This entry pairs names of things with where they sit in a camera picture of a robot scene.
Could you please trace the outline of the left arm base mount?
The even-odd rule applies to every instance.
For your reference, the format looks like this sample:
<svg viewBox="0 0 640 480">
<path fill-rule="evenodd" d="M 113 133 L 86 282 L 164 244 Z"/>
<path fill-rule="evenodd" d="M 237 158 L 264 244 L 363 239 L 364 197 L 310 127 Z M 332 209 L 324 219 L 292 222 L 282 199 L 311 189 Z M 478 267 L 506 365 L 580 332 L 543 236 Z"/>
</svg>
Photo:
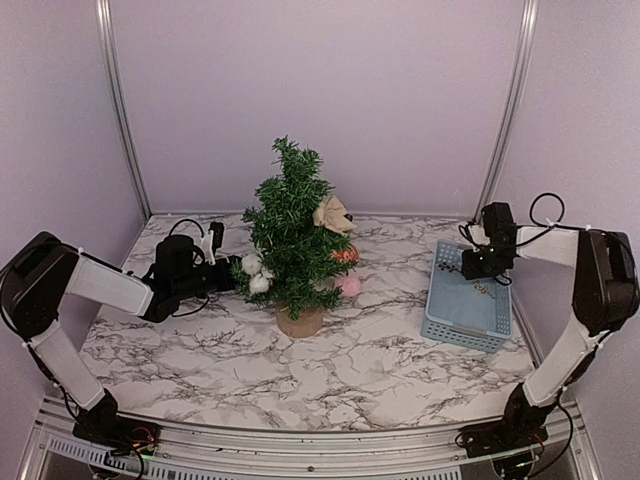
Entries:
<svg viewBox="0 0 640 480">
<path fill-rule="evenodd" d="M 153 452 L 160 426 L 148 420 L 121 416 L 116 399 L 104 390 L 103 396 L 90 409 L 77 406 L 73 435 L 77 438 L 111 447 L 119 454 Z"/>
</svg>

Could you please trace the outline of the gold bead charm ornament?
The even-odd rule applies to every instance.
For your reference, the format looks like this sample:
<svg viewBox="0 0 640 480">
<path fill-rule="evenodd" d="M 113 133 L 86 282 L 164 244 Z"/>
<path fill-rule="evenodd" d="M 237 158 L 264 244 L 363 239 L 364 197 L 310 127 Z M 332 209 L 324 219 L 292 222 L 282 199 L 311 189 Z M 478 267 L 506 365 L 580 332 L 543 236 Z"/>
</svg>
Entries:
<svg viewBox="0 0 640 480">
<path fill-rule="evenodd" d="M 493 289 L 492 289 L 492 287 L 490 285 L 483 284 L 481 282 L 476 281 L 476 282 L 473 283 L 473 287 L 478 293 L 480 293 L 482 295 L 485 295 L 485 296 L 488 296 L 491 299 L 495 298 L 495 294 L 494 294 Z"/>
</svg>

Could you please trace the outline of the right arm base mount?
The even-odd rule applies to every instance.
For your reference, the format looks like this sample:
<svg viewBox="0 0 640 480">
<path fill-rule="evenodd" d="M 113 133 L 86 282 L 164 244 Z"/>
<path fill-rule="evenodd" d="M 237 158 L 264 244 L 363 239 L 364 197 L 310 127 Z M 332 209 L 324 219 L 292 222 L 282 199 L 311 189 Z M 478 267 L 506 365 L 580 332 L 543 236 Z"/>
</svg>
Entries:
<svg viewBox="0 0 640 480">
<path fill-rule="evenodd" d="M 499 420 L 461 428 L 455 443 L 466 451 L 468 458 L 528 447 L 548 438 L 545 422 L 554 408 L 554 402 L 546 406 L 530 405 L 520 383 L 510 394 Z"/>
</svg>

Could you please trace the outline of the beige fabric ornament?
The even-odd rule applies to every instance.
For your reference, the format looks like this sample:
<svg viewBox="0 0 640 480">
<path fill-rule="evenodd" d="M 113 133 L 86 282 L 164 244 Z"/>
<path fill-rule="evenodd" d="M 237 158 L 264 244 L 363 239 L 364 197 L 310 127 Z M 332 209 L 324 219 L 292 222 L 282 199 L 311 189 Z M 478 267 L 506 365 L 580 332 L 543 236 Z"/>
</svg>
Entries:
<svg viewBox="0 0 640 480">
<path fill-rule="evenodd" d="M 349 214 L 345 205 L 335 196 L 323 199 L 313 213 L 316 227 L 324 227 L 329 231 L 346 236 L 356 229 L 356 224 L 345 218 Z"/>
</svg>

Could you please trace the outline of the light blue perforated basket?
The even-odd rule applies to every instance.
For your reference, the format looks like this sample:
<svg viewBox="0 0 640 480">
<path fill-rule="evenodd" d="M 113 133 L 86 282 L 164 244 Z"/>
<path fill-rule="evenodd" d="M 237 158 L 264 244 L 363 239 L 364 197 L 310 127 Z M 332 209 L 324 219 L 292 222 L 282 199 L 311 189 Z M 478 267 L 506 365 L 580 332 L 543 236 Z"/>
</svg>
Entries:
<svg viewBox="0 0 640 480">
<path fill-rule="evenodd" d="M 466 280 L 461 273 L 465 246 L 436 242 L 421 335 L 425 338 L 486 353 L 495 353 L 512 336 L 510 288 L 494 279 Z M 460 272 L 441 271 L 447 263 Z M 492 287 L 495 298 L 478 293 L 474 282 Z"/>
</svg>

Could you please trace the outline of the small green christmas tree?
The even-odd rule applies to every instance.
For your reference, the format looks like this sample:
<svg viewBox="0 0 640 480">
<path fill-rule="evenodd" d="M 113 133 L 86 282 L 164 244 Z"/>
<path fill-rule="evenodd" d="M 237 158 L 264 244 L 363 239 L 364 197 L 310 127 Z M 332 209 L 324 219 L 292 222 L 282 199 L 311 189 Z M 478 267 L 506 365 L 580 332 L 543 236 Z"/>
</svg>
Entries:
<svg viewBox="0 0 640 480">
<path fill-rule="evenodd" d="M 249 292 L 250 277 L 232 273 L 236 290 L 256 307 L 272 308 L 276 325 L 293 339 L 314 336 L 322 328 L 324 315 L 341 304 L 342 291 L 335 284 L 355 265 L 330 257 L 349 247 L 346 236 L 316 227 L 313 213 L 331 196 L 332 186 L 321 177 L 322 159 L 315 150 L 284 136 L 274 140 L 278 174 L 255 190 L 257 203 L 248 206 L 242 221 L 249 226 L 253 251 L 273 274 L 265 293 Z"/>
</svg>

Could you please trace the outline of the white grey small ornament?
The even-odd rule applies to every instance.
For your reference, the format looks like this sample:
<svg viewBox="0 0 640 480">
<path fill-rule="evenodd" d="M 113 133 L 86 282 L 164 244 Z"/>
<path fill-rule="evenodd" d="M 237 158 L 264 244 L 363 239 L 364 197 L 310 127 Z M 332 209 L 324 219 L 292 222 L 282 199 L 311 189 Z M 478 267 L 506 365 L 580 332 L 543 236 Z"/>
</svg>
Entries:
<svg viewBox="0 0 640 480">
<path fill-rule="evenodd" d="M 273 274 L 264 267 L 262 259 L 257 254 L 248 254 L 241 261 L 243 271 L 250 277 L 249 292 L 251 294 L 265 293 L 269 290 Z"/>
</svg>

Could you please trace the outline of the pink pompom ornament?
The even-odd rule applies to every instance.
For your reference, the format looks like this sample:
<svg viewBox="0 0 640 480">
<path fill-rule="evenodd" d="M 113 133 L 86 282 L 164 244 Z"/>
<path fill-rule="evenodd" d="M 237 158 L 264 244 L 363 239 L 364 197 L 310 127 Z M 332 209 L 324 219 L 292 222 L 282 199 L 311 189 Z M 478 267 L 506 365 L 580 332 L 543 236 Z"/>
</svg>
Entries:
<svg viewBox="0 0 640 480">
<path fill-rule="evenodd" d="M 356 274 L 343 275 L 336 279 L 335 284 L 340 287 L 344 297 L 355 297 L 361 292 L 361 280 Z"/>
</svg>

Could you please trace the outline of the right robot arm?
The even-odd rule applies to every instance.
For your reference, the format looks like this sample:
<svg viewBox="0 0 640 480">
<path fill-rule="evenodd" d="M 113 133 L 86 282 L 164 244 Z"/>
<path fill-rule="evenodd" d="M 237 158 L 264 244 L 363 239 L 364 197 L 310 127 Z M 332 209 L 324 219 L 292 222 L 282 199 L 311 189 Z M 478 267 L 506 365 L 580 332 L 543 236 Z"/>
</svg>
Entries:
<svg viewBox="0 0 640 480">
<path fill-rule="evenodd" d="M 515 448 L 544 424 L 562 391 L 577 381 L 606 339 L 639 309 L 639 279 L 627 234 L 569 226 L 561 218 L 527 225 L 514 221 L 505 202 L 481 210 L 478 223 L 459 228 L 469 248 L 462 253 L 467 280 L 498 279 L 517 259 L 541 260 L 574 273 L 571 314 L 542 364 L 511 393 L 495 438 Z"/>
</svg>

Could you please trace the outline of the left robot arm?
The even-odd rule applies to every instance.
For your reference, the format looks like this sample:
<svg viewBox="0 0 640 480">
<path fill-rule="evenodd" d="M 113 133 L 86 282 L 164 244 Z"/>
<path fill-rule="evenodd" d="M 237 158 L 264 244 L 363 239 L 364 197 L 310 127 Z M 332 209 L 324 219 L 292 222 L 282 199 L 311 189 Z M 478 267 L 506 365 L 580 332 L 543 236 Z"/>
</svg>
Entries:
<svg viewBox="0 0 640 480">
<path fill-rule="evenodd" d="M 219 245 L 215 232 L 201 245 L 186 235 L 169 235 L 157 245 L 146 275 L 137 277 L 42 231 L 3 268 L 3 320 L 50 380 L 81 409 L 91 411 L 86 426 L 102 443 L 119 444 L 126 423 L 100 406 L 108 392 L 63 330 L 62 302 L 82 297 L 151 323 L 179 317 L 182 302 L 235 289 L 232 270 L 241 259 L 216 258 Z"/>
</svg>

